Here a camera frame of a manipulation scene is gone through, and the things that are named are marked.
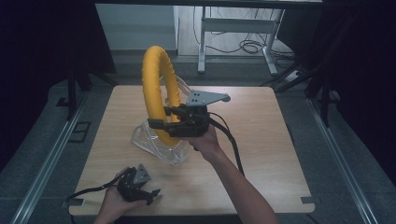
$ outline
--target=wooden table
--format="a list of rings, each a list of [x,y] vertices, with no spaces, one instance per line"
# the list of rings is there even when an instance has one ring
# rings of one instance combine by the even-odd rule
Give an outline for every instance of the wooden table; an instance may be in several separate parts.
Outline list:
[[[191,87],[198,91],[226,92],[228,103],[208,106],[224,117],[239,147],[247,179],[267,199],[276,213],[309,213],[313,203],[303,171],[282,118],[274,92],[264,87]],[[141,86],[118,86],[108,102],[76,191],[99,187],[126,166],[143,163],[151,180],[146,191],[161,189],[151,206],[129,216],[188,216],[235,214],[218,176],[199,152],[191,149],[179,166],[163,164],[131,143],[134,128],[148,117]],[[218,131],[221,147],[232,161],[233,148]],[[75,216],[97,215],[105,191],[81,195],[82,206],[70,206]]]

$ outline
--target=yellow ring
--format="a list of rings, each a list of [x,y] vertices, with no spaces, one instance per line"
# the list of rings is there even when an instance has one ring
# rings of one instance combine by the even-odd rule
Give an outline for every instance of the yellow ring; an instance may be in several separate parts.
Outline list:
[[[143,60],[142,81],[143,94],[145,96],[148,117],[151,119],[162,119],[168,122],[163,110],[163,99],[161,97],[160,72],[165,80],[169,106],[180,105],[175,70],[165,50],[158,46],[150,47]],[[177,116],[171,116],[172,122],[179,122]],[[179,139],[169,136],[164,130],[155,130],[160,140],[166,145],[173,146]]]

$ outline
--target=metal rail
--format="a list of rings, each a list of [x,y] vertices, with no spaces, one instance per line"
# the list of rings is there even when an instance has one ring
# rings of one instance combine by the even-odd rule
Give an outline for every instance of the metal rail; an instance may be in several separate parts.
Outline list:
[[[332,132],[328,127],[326,127],[326,125],[320,118],[319,108],[317,103],[313,99],[309,99],[309,98],[306,101],[334,157],[334,161],[338,166],[338,169],[340,170],[341,176],[344,178],[349,193],[351,194],[353,201],[355,202],[359,212],[361,213],[361,217],[363,218],[364,223],[366,224],[378,223],[375,218],[375,214],[372,210],[372,207],[366,198],[366,195],[364,194],[363,190],[361,189],[361,186],[359,185],[358,181],[356,180],[355,176],[353,175],[352,171],[347,165],[347,161],[344,158],[344,155],[340,147],[337,145],[334,137],[332,136]]]
[[[44,160],[40,170],[37,173],[37,176],[35,177],[35,180],[23,198],[20,207],[14,215],[14,218],[12,218],[11,223],[20,224],[27,223],[29,221],[30,215],[32,215],[33,210],[35,209],[35,206],[37,205],[44,188],[47,186],[50,176],[59,158],[61,157],[62,152],[64,151],[64,146],[66,145],[70,134],[73,132],[73,129],[81,114],[82,107],[87,101],[88,93],[83,92],[79,98],[78,110],[74,116],[64,125],[61,134],[50,150],[49,155]]]

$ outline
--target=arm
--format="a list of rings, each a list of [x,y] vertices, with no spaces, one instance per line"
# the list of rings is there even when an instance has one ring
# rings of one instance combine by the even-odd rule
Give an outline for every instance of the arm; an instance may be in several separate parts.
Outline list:
[[[244,224],[278,223],[272,207],[221,149],[213,126],[203,136],[185,140],[213,166]]]

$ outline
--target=human hand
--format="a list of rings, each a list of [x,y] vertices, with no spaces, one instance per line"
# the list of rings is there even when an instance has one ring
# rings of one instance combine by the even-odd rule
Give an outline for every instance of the human hand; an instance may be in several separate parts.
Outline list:
[[[121,172],[119,172],[116,175],[116,177],[121,175],[128,168],[129,167],[124,168]],[[131,203],[124,201],[122,196],[117,191],[117,187],[110,186],[106,190],[106,195],[105,198],[103,199],[99,214],[93,223],[94,224],[111,223],[120,216],[122,216],[123,214],[125,214],[127,211],[146,204],[147,201],[145,200],[135,201]]]
[[[218,136],[216,129],[213,125],[209,125],[206,133],[200,137],[185,137],[180,138],[181,140],[188,141],[194,149],[200,151],[205,160],[212,162],[216,156],[222,152],[219,146]]]

